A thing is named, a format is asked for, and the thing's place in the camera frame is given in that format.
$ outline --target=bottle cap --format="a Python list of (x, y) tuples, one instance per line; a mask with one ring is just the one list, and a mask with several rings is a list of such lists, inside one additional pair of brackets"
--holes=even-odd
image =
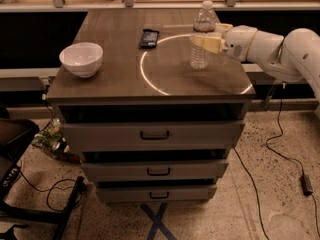
[(202, 3), (202, 8), (203, 9), (209, 10), (212, 7), (213, 7), (212, 1), (210, 1), (210, 0), (203, 1), (203, 3)]

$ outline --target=gray tabletop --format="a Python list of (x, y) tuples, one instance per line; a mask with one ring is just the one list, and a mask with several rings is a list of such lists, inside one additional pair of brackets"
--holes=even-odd
[[(252, 99), (255, 95), (241, 63), (211, 56), (206, 70), (189, 64), (193, 18), (198, 9), (95, 9), (89, 11), (76, 42), (104, 50), (100, 70), (79, 78), (61, 68), (49, 101), (108, 99)], [(143, 29), (160, 32), (156, 48), (139, 49)]]

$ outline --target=black cable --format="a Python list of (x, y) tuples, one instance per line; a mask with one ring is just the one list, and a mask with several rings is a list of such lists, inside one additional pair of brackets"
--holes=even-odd
[(243, 161), (242, 161), (242, 159), (241, 159), (238, 151), (236, 150), (236, 148), (233, 148), (233, 149), (234, 149), (234, 151), (236, 152), (236, 154), (237, 154), (237, 156), (238, 156), (238, 158), (239, 158), (239, 160), (240, 160), (240, 163), (241, 163), (242, 167), (243, 167), (244, 170), (247, 172), (247, 174), (249, 175), (249, 177), (250, 177), (250, 179), (251, 179), (251, 181), (252, 181), (254, 190), (255, 190), (255, 192), (256, 192), (256, 197), (257, 197), (260, 225), (261, 225), (263, 234), (264, 234), (265, 237), (269, 240), (269, 237), (268, 237), (268, 235), (267, 235), (267, 233), (266, 233), (266, 230), (265, 230), (265, 228), (264, 228), (264, 225), (263, 225), (263, 220), (262, 220), (262, 215), (261, 215), (261, 207), (260, 207), (260, 199), (259, 199), (259, 193), (258, 193), (258, 189), (257, 189), (256, 183), (255, 183), (255, 181), (254, 181), (251, 173), (249, 172), (249, 170), (247, 169), (247, 167), (244, 165), (244, 163), (243, 163)]
[(282, 157), (283, 159), (286, 159), (288, 161), (291, 161), (291, 162), (297, 162), (300, 164), (301, 166), (301, 170), (302, 170), (302, 175), (305, 175), (304, 173), (304, 168), (303, 168), (303, 164), (296, 158), (291, 158), (291, 157), (287, 157), (287, 156), (284, 156), (282, 155), (280, 152), (276, 151), (275, 149), (271, 148), (268, 144), (269, 141), (273, 140), (273, 139), (277, 139), (277, 138), (280, 138), (283, 136), (283, 129), (282, 129), (282, 126), (280, 124), (280, 115), (281, 115), (281, 112), (282, 112), (282, 97), (280, 98), (280, 108), (279, 108), (279, 113), (278, 113), (278, 116), (277, 116), (277, 123), (278, 123), (278, 126), (279, 126), (279, 129), (280, 129), (280, 134), (279, 135), (276, 135), (276, 136), (273, 136), (269, 139), (266, 140), (266, 147), (271, 150), (272, 152), (274, 152), (275, 154), (277, 154), (278, 156)]
[(46, 198), (46, 204), (47, 204), (47, 206), (48, 206), (51, 210), (56, 211), (56, 212), (63, 212), (63, 210), (54, 209), (54, 208), (50, 205), (50, 203), (49, 203), (50, 194), (51, 194), (52, 190), (54, 190), (54, 189), (59, 189), (59, 190), (61, 190), (61, 191), (65, 191), (65, 190), (67, 190), (67, 189), (73, 188), (73, 187), (60, 188), (60, 187), (56, 187), (56, 185), (59, 184), (59, 183), (61, 183), (61, 182), (64, 182), (64, 181), (76, 182), (75, 180), (73, 180), (73, 179), (63, 179), (63, 180), (59, 180), (59, 181), (57, 181), (55, 184), (53, 184), (53, 186), (52, 186), (51, 188), (45, 189), (45, 190), (41, 190), (41, 189), (38, 189), (37, 187), (35, 187), (35, 186), (26, 178), (26, 176), (21, 172), (21, 170), (19, 170), (19, 172), (20, 172), (21, 176), (26, 180), (26, 182), (27, 182), (33, 189), (35, 189), (36, 191), (38, 191), (38, 192), (40, 192), (40, 193), (48, 192), (47, 198)]
[(44, 100), (44, 105), (45, 105), (45, 107), (46, 107), (46, 108), (50, 111), (50, 113), (51, 113), (51, 118), (50, 118), (50, 120), (48, 121), (48, 123), (45, 125), (45, 127), (44, 127), (42, 130), (39, 131), (39, 133), (45, 131), (49, 126), (51, 126), (52, 123), (53, 123), (54, 118), (56, 117), (55, 112), (54, 112), (51, 108), (49, 108), (49, 103), (48, 103), (47, 100), (46, 100), (46, 95), (47, 95), (47, 93), (48, 93), (48, 91), (49, 91), (49, 88), (50, 88), (50, 85), (46, 85), (46, 89), (45, 89), (45, 91), (44, 91), (44, 93), (43, 93), (44, 96), (45, 96), (45, 98), (44, 98), (43, 100)]
[[(280, 132), (281, 132), (281, 133), (280, 133), (279, 135), (276, 135), (276, 136), (273, 136), (273, 137), (267, 139), (267, 141), (266, 141), (266, 146), (267, 146), (267, 148), (268, 148), (269, 150), (273, 151), (273, 152), (274, 152), (275, 154), (277, 154), (278, 156), (280, 156), (280, 157), (282, 157), (282, 158), (284, 158), (284, 159), (286, 159), (286, 160), (288, 160), (288, 161), (290, 161), (290, 162), (297, 162), (297, 163), (299, 163), (300, 166), (301, 166), (302, 177), (303, 177), (303, 176), (306, 176), (306, 175), (305, 175), (305, 172), (304, 172), (303, 164), (302, 164), (298, 159), (284, 156), (284, 155), (282, 155), (280, 152), (276, 151), (275, 149), (271, 148), (271, 147), (268, 145), (268, 142), (269, 142), (270, 140), (277, 139), (277, 138), (280, 138), (280, 137), (283, 136), (283, 129), (282, 129), (281, 124), (280, 124), (280, 114), (281, 114), (281, 112), (282, 112), (282, 103), (283, 103), (283, 102), (282, 102), (282, 92), (280, 92), (280, 95), (281, 95), (281, 97), (280, 97), (280, 108), (279, 108), (279, 113), (278, 113), (278, 116), (277, 116), (277, 123), (278, 123), (278, 126), (279, 126), (279, 129), (280, 129)], [(311, 195), (312, 198), (313, 198), (313, 201), (314, 201), (316, 228), (317, 228), (318, 237), (320, 238), (319, 225), (318, 225), (318, 208), (317, 208), (317, 202), (316, 202), (316, 199), (315, 199), (314, 195), (312, 194), (312, 191), (309, 192), (309, 193), (307, 193), (307, 195)]]

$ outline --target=cell phone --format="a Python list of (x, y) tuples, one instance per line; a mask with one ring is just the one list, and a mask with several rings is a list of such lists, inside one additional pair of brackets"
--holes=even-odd
[(140, 39), (140, 48), (155, 48), (157, 47), (159, 31), (152, 29), (144, 29)]

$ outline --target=bottle label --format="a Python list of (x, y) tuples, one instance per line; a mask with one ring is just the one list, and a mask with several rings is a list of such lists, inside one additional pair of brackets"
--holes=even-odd
[(215, 22), (212, 21), (196, 21), (193, 24), (194, 32), (213, 32), (215, 28)]

